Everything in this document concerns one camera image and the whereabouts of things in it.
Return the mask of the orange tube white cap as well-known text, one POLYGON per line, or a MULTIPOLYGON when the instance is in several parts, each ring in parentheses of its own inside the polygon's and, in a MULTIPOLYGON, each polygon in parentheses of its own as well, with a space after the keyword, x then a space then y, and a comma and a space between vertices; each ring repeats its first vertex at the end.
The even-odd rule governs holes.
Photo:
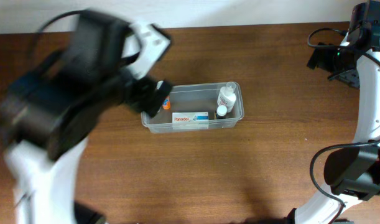
MULTIPOLYGON (((160 87, 162 86, 162 84, 163 84, 163 81, 162 81, 162 80, 157 82, 157 89, 158 89, 158 90, 160 89, 160 87)), ((168 97, 164 100, 164 102, 163 102, 163 104, 162 104, 162 108, 163 108, 164 110, 169 110, 169 109, 170 109, 170 96, 168 96, 168 97)))

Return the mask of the white Panadol medicine box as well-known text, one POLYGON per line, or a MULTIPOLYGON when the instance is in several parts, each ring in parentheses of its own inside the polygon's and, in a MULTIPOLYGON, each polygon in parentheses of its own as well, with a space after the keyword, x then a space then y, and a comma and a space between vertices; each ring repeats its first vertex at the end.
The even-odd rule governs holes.
POLYGON ((174 129, 208 129, 208 112, 172 113, 174 129))

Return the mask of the white spray bottle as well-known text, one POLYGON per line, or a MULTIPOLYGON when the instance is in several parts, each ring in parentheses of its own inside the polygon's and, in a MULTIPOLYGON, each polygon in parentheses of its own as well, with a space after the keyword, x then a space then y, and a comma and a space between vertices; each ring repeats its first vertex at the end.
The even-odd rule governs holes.
POLYGON ((225 86, 220 88, 217 104, 218 106, 226 106, 228 113, 232 111, 237 99, 236 94, 234 92, 235 89, 235 82, 228 82, 225 86))

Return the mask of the dark bottle white cap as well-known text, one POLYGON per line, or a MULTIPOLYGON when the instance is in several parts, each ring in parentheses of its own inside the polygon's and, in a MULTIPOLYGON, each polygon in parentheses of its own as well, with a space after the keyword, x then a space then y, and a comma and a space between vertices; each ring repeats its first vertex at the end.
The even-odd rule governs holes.
POLYGON ((225 119, 227 112, 228 110, 225 105, 219 105, 215 111, 215 119, 225 119))

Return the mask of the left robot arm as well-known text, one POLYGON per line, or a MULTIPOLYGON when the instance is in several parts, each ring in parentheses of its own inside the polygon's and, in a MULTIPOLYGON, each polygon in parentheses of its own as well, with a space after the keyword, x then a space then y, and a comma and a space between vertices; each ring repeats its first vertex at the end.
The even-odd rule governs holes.
POLYGON ((17 223, 105 223, 75 200, 89 134, 106 110, 122 104, 155 116, 172 91, 149 76, 171 46, 168 33, 91 9, 73 15, 68 46, 11 83, 0 104, 17 223))

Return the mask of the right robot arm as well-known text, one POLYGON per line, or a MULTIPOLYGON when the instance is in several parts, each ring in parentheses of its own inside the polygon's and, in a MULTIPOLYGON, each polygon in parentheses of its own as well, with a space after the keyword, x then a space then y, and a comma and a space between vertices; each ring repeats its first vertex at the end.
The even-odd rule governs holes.
POLYGON ((339 45, 307 43, 314 49, 307 66, 359 90, 355 136, 312 157, 317 192, 284 223, 338 223, 347 209, 380 196, 380 1, 357 4, 349 28, 338 33, 344 37, 339 45))

